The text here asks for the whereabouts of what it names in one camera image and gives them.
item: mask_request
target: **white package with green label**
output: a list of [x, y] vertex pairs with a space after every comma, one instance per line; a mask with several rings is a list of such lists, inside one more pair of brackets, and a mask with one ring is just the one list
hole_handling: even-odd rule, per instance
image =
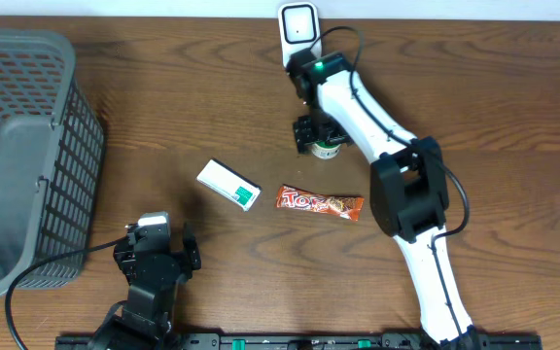
[[245, 181], [213, 159], [209, 160], [209, 163], [206, 164], [196, 179], [239, 205], [243, 211], [248, 211], [261, 193], [261, 189]]

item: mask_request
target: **white wall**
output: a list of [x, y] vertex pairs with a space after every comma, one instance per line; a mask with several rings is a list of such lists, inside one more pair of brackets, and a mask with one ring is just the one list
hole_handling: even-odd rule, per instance
[[[0, 0], [0, 15], [275, 18], [281, 0]], [[322, 18], [560, 20], [560, 0], [312, 0]]]

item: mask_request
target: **gray basket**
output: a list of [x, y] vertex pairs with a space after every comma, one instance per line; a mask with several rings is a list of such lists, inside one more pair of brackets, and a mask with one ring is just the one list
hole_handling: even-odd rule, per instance
[[[86, 247], [104, 137], [74, 71], [66, 38], [0, 29], [0, 296], [32, 263]], [[19, 286], [61, 287], [83, 260], [49, 263]]]

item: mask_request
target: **red candy wrapper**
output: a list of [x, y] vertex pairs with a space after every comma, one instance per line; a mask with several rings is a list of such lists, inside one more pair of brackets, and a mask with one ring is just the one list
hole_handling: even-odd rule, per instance
[[276, 196], [276, 208], [291, 208], [315, 213], [336, 215], [351, 221], [358, 221], [362, 204], [361, 197], [335, 197], [283, 186]]

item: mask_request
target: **wood grain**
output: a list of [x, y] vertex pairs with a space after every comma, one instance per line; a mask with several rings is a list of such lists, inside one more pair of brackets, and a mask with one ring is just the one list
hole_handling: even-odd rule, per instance
[[[441, 143], [468, 190], [472, 219], [449, 239], [464, 304], [493, 332], [534, 332], [560, 349], [560, 23], [360, 20], [360, 72], [393, 116]], [[227, 333], [382, 332], [417, 328], [418, 302], [395, 242], [365, 209], [357, 223], [278, 210], [282, 184], [368, 196], [355, 148], [298, 156], [291, 123], [306, 111], [281, 69], [267, 19], [0, 17], [75, 46], [77, 79], [108, 125], [91, 245], [167, 210], [193, 224], [203, 268], [181, 288], [180, 327]], [[325, 43], [355, 52], [355, 39]], [[248, 213], [200, 186], [218, 158], [262, 187]], [[461, 219], [456, 194], [447, 212]], [[15, 319], [31, 349], [93, 332], [126, 295], [111, 252], [55, 291], [19, 291]], [[0, 349], [13, 348], [0, 298]]]

